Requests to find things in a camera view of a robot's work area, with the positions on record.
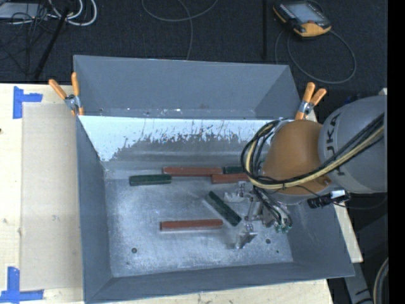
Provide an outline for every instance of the orange clamp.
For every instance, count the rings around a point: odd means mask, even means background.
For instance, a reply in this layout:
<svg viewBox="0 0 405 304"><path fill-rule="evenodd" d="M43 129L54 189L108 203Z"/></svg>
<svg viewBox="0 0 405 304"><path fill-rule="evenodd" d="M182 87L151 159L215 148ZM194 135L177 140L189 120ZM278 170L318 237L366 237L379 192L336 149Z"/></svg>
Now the orange clamp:
<svg viewBox="0 0 405 304"><path fill-rule="evenodd" d="M305 119L308 113L321 101L327 90L324 88L319 89L315 94L315 84L313 82L308 82L302 97L301 104L296 113L296 120Z"/></svg>

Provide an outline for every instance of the black cable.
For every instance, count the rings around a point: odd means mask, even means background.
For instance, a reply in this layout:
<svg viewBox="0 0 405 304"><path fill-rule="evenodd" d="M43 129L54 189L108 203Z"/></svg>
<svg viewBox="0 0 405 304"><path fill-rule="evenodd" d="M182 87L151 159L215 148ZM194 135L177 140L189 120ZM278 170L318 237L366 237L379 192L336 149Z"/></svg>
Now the black cable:
<svg viewBox="0 0 405 304"><path fill-rule="evenodd" d="M325 167L327 167L329 164L331 164L333 161L335 161L343 152L345 152L347 149L349 149L351 147L352 144L354 144L356 142L356 140L360 139L360 141L358 141L353 148L355 148L357 145L359 145L361 142L364 141L363 136L366 134L367 136L370 135L370 132L374 132L377 128L381 127L381 125L383 125L383 118L384 118L384 114L379 115L378 117L376 117L372 122L370 122L365 128L363 128L360 132L358 132L354 137L352 137L343 147L341 147L333 156L331 156L329 159L327 159L322 165L320 165L318 168L314 169L311 172L308 172L306 174L303 175L299 175L297 177L293 177L290 179L284 179L284 180L276 180L273 179L271 177L263 177L263 176L257 176L257 174L254 174L253 172L248 172L246 170L246 166L244 165L244 157L245 157L245 153L247 151L247 149L250 147L250 145L257 141L262 134L263 128L266 127L269 124L264 125L259 131L258 133L255 134L255 136L245 145L244 149L242 150L241 156L240 156L240 160L241 160L241 164L242 164L242 168L244 169L244 172L250 176L251 178L262 182L263 184L266 183L277 183L277 184L285 184L287 182L294 182L297 181L299 179L303 179L306 178L310 175L313 175L315 173L317 173L320 170L323 170ZM347 159L346 161L342 162L340 165L343 165L345 163L347 163L348 161L352 160L353 158L355 158L356 156L358 156L359 154L361 154L362 152L366 151L368 148L370 148L371 146L373 146L374 144L376 144L377 142L379 142L382 139L382 137L380 137L379 139L377 139L376 141L374 141L373 143L371 143L369 146L365 147L363 150L361 150L360 152L358 152L356 155L352 156L351 158Z"/></svg>
<svg viewBox="0 0 405 304"><path fill-rule="evenodd" d="M373 297L374 297L374 302L375 304L382 304L382 295L383 295L383 285L384 285L384 280L387 277L388 274L388 257L385 259L384 263L381 265L380 270L377 273L377 276L375 278L374 282L374 288L373 288Z"/></svg>
<svg viewBox="0 0 405 304"><path fill-rule="evenodd" d="M371 304L373 304L373 299L372 298L363 298L362 300L357 301L355 304L363 304L363 303L367 303L367 302L371 302Z"/></svg>
<svg viewBox="0 0 405 304"><path fill-rule="evenodd" d="M385 196L384 196L384 199L383 199L381 202L379 202L379 203L376 204L376 205L370 206L370 207L355 207L355 206L351 206L351 205L347 205L347 204L341 205L341 204L338 204L338 203L333 203L333 204L335 204L335 205L337 205L337 206L340 206L340 207L348 208L348 209L350 209L350 210L373 210L374 208L380 207L380 206L381 206L382 204L384 204L387 200L388 200L388 196L385 195Z"/></svg>
<svg viewBox="0 0 405 304"><path fill-rule="evenodd" d="M65 23L65 20L68 16L69 13L69 7L66 4L65 7L63 8L62 14L61 14L61 18L58 22L58 26L56 27L55 33L53 34L51 41L49 42L49 44L47 45L44 54L42 55L41 59L39 60L38 66L35 69L34 72L34 80L38 80L39 79L39 75L42 72L42 69L45 66L45 63L49 57L49 55L51 54L51 50L56 42L56 39L58 38L58 35L62 29L63 24Z"/></svg>

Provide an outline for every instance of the white cable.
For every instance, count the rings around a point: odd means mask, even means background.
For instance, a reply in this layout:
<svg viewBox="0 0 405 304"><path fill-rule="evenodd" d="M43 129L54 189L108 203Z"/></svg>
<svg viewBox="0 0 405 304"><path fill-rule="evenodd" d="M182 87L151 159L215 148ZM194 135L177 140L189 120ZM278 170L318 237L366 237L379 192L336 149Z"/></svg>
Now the white cable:
<svg viewBox="0 0 405 304"><path fill-rule="evenodd" d="M80 4L79 11L78 11L75 15L68 16L68 19L74 19L74 18L80 16L80 14L82 13L82 11L83 11L83 1L82 1L82 0L78 0L78 1L79 1L79 4ZM62 17L62 15L61 15L60 12L55 8L55 6L53 5L52 0L48 0L48 2L49 2L49 4L52 6L52 10L56 13L56 16L55 16L55 15L48 15L48 16L49 16L49 17L53 17L53 18L58 18L58 19L60 19L60 18Z"/></svg>
<svg viewBox="0 0 405 304"><path fill-rule="evenodd" d="M60 14L60 13L58 12L58 10L56 10L56 8L53 6L52 1L51 1L51 0L48 0L48 2L51 4L51 6L52 6L52 8L53 8L53 11L58 15L57 18L60 19L61 14ZM71 25L74 25L74 26L89 26L89 25L91 25L92 23L94 23L95 20L97 19L97 5L96 5L96 2L95 2L95 0L90 0L90 2L92 3L93 10L94 10L94 14L93 14L93 17L91 18L91 20L89 20L88 22L85 22L85 23L72 22L71 19L76 18L76 17L82 12L82 10L83 10L83 2L82 2L82 0L79 0L79 2L80 2L80 10L79 10L79 12L78 12L76 15L67 17L66 20L65 20L65 22L66 22L66 23L69 23L69 24L71 24Z"/></svg>

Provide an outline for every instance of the black floor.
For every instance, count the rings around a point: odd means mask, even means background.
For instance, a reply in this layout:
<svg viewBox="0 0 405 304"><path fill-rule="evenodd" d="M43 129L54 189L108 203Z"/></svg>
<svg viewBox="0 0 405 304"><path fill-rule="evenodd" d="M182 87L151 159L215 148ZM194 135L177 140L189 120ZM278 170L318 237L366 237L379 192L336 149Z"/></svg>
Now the black floor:
<svg viewBox="0 0 405 304"><path fill-rule="evenodd" d="M47 0L10 1L49 7ZM94 15L90 0L83 1L85 17L79 16L77 22L89 21ZM11 25L10 19L2 19L0 82L45 83L54 78L69 84L75 54L281 63L290 65L300 97L309 81L327 89L328 94L315 108L321 123L344 104L374 96L387 87L388 0L312 0L332 23L332 32L313 40L283 32L285 27L272 12L272 6L280 1L303 0L95 0L95 22L89 26L63 25L43 66L41 60L58 20L48 17ZM78 10L77 1L52 2L60 11L64 5ZM355 195L350 205L373 206L380 199ZM387 201L371 210L349 210L355 231L386 213ZM375 266L387 255L384 247L379 254L364 254L370 287ZM335 292L336 303L345 303L342 298L338 299Z"/></svg>

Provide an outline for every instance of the wooden table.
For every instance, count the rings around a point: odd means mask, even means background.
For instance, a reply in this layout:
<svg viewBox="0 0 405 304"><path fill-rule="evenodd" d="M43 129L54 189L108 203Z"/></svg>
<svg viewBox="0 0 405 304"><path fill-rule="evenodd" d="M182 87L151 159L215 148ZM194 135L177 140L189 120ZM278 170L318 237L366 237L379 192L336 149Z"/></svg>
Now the wooden table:
<svg viewBox="0 0 405 304"><path fill-rule="evenodd" d="M20 119L13 119L14 86L43 95L40 103L23 103ZM20 269L22 291L45 289L44 299L32 303L83 303L75 119L48 85L0 84L0 100L0 285L12 266ZM352 261L362 262L346 209L335 209ZM297 302L333 303L327 281L120 303Z"/></svg>

